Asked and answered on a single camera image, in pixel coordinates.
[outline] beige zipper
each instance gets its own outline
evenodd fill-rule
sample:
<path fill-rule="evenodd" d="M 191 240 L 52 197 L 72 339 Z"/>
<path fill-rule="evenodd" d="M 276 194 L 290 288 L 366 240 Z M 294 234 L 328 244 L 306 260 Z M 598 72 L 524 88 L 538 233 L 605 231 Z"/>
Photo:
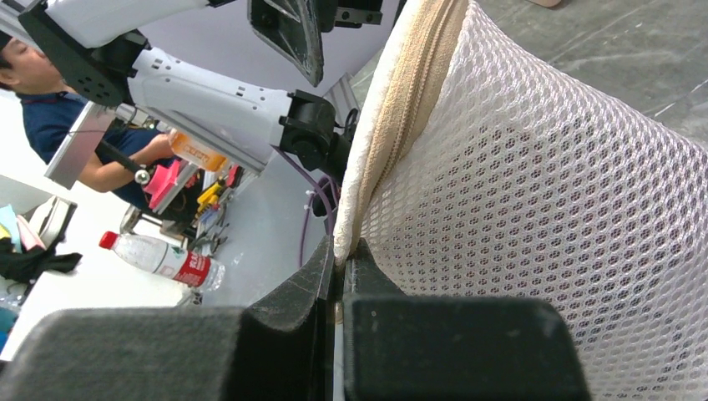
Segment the beige zipper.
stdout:
<path fill-rule="evenodd" d="M 369 148 L 358 194 L 353 247 L 372 196 L 427 125 L 448 75 L 469 6 L 469 0 L 420 3 L 402 45 Z"/>

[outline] white mesh fabric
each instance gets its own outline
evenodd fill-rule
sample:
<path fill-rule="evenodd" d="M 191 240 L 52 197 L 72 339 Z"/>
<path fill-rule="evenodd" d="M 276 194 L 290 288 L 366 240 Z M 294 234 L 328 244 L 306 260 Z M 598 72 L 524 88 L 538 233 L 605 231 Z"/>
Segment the white mesh fabric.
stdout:
<path fill-rule="evenodd" d="M 552 69 L 471 3 L 362 230 L 408 294 L 531 296 L 597 399 L 708 398 L 708 152 Z"/>

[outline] red label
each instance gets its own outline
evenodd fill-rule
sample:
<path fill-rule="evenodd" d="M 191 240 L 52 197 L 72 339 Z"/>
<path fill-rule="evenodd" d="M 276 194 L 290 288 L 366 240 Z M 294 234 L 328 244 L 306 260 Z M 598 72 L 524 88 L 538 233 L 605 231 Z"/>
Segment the red label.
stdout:
<path fill-rule="evenodd" d="M 182 264 L 180 271 L 173 277 L 173 280 L 183 282 L 190 287 L 199 287 L 204 284 L 210 267 L 211 259 L 189 252 L 185 263 Z"/>

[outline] navy shirt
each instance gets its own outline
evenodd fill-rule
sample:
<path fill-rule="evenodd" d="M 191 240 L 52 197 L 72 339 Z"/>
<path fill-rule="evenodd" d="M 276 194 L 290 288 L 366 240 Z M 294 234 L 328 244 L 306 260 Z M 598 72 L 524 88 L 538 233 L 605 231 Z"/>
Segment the navy shirt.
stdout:
<path fill-rule="evenodd" d="M 37 152 L 44 163 L 49 162 L 62 144 L 64 137 L 71 130 L 73 123 L 81 114 L 87 100 L 77 94 L 18 94 L 22 100 L 24 129 L 29 145 Z M 104 134 L 104 140 L 124 155 L 131 156 L 143 149 L 159 134 L 155 129 L 109 130 Z M 101 163 L 108 164 L 113 160 L 99 155 Z M 159 160 L 161 165 L 169 165 L 172 160 Z M 113 193 L 120 199 L 142 210 L 148 208 L 143 188 L 131 181 Z"/>

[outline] metal bracket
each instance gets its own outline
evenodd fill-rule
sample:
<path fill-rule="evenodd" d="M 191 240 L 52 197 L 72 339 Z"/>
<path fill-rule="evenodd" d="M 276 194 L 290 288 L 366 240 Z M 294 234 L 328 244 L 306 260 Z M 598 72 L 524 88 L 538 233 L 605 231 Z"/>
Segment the metal bracket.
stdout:
<path fill-rule="evenodd" d="M 380 11 L 343 7 L 339 7 L 336 10 L 336 21 L 338 23 L 381 25 L 382 18 L 383 14 Z"/>
<path fill-rule="evenodd" d="M 114 119 L 113 110 L 88 102 L 54 154 L 44 176 L 70 190 Z"/>

